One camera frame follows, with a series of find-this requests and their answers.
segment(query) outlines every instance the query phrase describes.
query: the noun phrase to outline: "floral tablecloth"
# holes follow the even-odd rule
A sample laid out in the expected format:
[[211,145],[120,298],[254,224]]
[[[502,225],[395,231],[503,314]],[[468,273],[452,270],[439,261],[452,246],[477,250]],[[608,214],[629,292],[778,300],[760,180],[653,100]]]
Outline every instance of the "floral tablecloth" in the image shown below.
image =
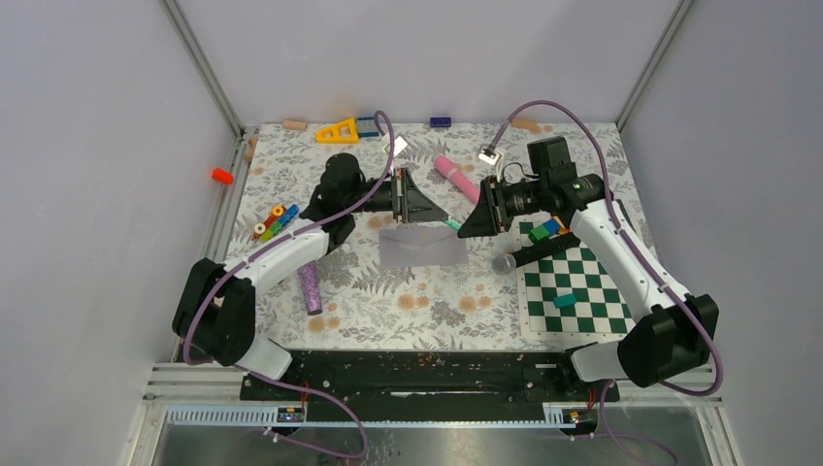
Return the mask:
[[[288,131],[279,124],[264,125],[234,225],[228,256],[255,247],[251,229],[272,206],[309,202],[326,159],[350,152],[360,160],[367,178],[385,165],[379,138],[356,145],[320,145],[314,141],[321,125],[309,131]],[[453,218],[463,221],[474,207],[435,169],[434,159],[445,154],[475,183],[492,173],[477,160],[499,124],[455,124],[431,129],[424,124],[396,124],[395,133],[410,145],[395,166],[411,168],[419,188]],[[541,124],[543,132],[510,128],[498,147],[507,161],[528,169],[526,144],[562,135],[581,174],[600,173],[594,150],[573,124]],[[612,123],[590,124],[607,155],[611,188],[622,199],[630,220],[646,244],[651,235],[642,214],[629,164]],[[507,170],[519,179],[516,166]],[[497,276],[491,259],[514,250],[511,234],[467,240],[469,263],[443,267],[379,268],[379,230],[394,228],[390,213],[358,214],[357,226],[346,243],[317,261],[323,314],[307,316],[300,282],[294,274],[257,301],[257,331],[271,332],[275,341],[293,349],[346,350],[546,350],[564,345],[535,345],[520,338],[516,274]],[[531,216],[546,220],[548,214]]]

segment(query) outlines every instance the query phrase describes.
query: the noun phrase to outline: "gray floor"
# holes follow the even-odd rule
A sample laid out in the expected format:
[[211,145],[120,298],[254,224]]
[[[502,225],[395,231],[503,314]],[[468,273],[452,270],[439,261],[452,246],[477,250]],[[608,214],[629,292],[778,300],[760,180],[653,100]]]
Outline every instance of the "gray floor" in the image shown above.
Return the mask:
[[[683,465],[710,464],[697,420],[686,408],[609,409],[618,431],[656,438],[672,448]],[[368,429],[372,447],[361,460],[336,460],[261,437],[260,429],[169,425],[155,466],[217,465],[636,465],[610,440],[569,442],[556,430],[541,429]],[[301,429],[301,440],[327,448],[360,449],[356,429]],[[655,464],[671,464],[662,451],[636,443],[629,448]]]

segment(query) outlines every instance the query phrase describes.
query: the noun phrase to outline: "white wall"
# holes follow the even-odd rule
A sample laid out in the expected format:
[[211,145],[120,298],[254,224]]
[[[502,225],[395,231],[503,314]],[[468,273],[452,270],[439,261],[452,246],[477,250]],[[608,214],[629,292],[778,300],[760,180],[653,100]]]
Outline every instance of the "white wall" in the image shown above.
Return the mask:
[[624,132],[658,251],[720,305],[747,466],[823,460],[821,22],[815,0],[697,2]]
[[[497,121],[554,99],[614,121],[677,0],[182,0],[246,124]],[[564,120],[536,110],[526,117]]]
[[159,2],[0,6],[0,464],[112,465],[231,135]]

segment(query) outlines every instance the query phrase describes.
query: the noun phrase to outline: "pink roll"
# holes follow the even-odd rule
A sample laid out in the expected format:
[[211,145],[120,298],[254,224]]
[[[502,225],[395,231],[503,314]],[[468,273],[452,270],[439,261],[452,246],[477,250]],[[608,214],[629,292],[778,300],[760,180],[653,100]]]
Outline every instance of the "pink roll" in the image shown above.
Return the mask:
[[473,204],[477,204],[477,201],[480,199],[480,190],[463,175],[463,172],[454,165],[454,162],[446,158],[445,155],[438,155],[438,157],[435,158],[435,168],[437,168],[438,172],[447,180],[454,183],[455,186],[463,191],[463,194],[466,194],[466,197],[468,197]]

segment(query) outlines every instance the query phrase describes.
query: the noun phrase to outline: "microphone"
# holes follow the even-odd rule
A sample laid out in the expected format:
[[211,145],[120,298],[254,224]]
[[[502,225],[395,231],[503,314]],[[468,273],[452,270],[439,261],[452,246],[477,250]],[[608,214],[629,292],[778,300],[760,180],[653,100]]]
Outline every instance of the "microphone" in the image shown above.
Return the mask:
[[580,246],[580,239],[572,233],[555,236],[548,240],[539,241],[533,246],[516,250],[511,254],[500,254],[492,259],[491,268],[497,275],[510,274],[518,267],[578,246]]

